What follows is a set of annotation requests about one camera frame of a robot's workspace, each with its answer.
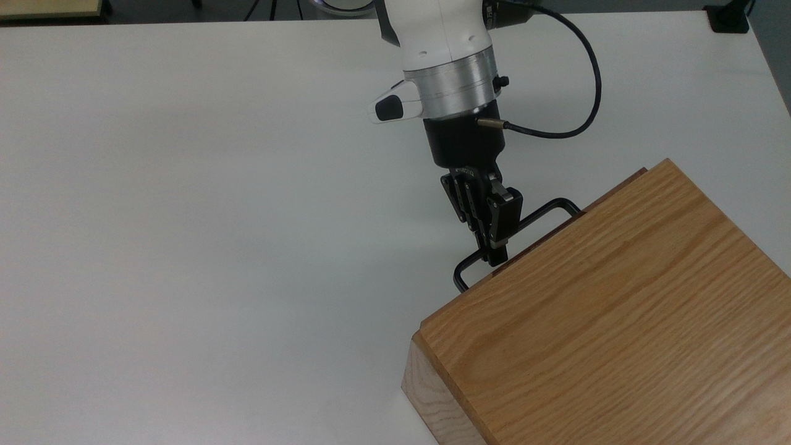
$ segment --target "wood grain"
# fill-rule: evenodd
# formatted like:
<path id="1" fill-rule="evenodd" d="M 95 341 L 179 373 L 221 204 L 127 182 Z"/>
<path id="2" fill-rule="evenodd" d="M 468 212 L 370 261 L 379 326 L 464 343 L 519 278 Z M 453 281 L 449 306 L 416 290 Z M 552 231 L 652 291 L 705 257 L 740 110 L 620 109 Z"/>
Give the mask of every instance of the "wood grain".
<path id="1" fill-rule="evenodd" d="M 100 9 L 101 0 L 0 0 L 0 19 L 90 17 Z"/>
<path id="2" fill-rule="evenodd" d="M 791 280 L 670 161 L 414 342 L 489 445 L 791 443 Z"/>
<path id="3" fill-rule="evenodd" d="M 486 445 L 414 342 L 409 347 L 401 389 L 440 445 Z"/>

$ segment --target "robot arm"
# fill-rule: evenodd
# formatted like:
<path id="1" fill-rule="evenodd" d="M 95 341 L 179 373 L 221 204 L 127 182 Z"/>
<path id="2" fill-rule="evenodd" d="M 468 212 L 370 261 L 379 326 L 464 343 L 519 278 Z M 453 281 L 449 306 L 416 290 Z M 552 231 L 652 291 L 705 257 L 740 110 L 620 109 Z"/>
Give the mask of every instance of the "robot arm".
<path id="1" fill-rule="evenodd" d="M 371 104 L 377 123 L 448 119 L 489 104 L 503 82 L 488 29 L 532 15 L 482 0 L 377 0 L 376 6 L 383 38 L 401 47 L 405 77 Z"/>
<path id="2" fill-rule="evenodd" d="M 466 285 L 460 278 L 460 270 L 477 259 L 492 266 L 508 260 L 505 244 L 534 220 L 529 215 L 520 221 L 522 195 L 502 184 L 496 160 L 505 148 L 503 130 L 550 139 L 583 132 L 595 118 L 601 100 L 596 56 L 574 24 L 538 6 L 538 2 L 530 5 L 503 0 L 374 2 L 382 37 L 401 47 L 404 80 L 370 105 L 369 116 L 376 123 L 423 118 L 434 163 L 449 171 L 441 178 L 445 193 L 456 216 L 467 224 L 478 243 L 478 250 L 456 268 L 454 281 L 464 291 Z M 489 30 L 524 23 L 533 10 L 547 13 L 571 29 L 590 56 L 596 76 L 596 100 L 588 120 L 574 131 L 536 131 L 500 120 L 497 97 L 509 81 L 498 75 Z M 570 214 L 578 211 L 573 203 L 562 198 L 550 203 L 542 207 L 543 213 L 556 207 L 563 207 Z"/>

